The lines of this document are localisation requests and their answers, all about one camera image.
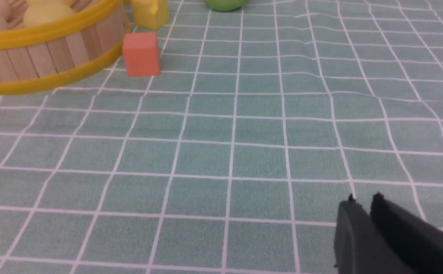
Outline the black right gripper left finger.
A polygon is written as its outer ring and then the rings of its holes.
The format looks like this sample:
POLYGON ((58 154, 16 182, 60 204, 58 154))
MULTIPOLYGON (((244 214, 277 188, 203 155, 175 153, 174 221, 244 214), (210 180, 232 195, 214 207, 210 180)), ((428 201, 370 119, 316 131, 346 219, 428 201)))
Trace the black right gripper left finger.
POLYGON ((333 241, 338 274, 413 274, 392 251, 352 194, 337 210, 333 241))

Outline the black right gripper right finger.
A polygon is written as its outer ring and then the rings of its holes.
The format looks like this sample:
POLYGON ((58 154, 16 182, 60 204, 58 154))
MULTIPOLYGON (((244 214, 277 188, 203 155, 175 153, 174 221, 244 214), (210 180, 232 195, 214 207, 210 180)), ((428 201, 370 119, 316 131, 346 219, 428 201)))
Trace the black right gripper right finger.
POLYGON ((373 195, 370 217, 394 253, 417 274, 443 274, 443 231, 373 195))

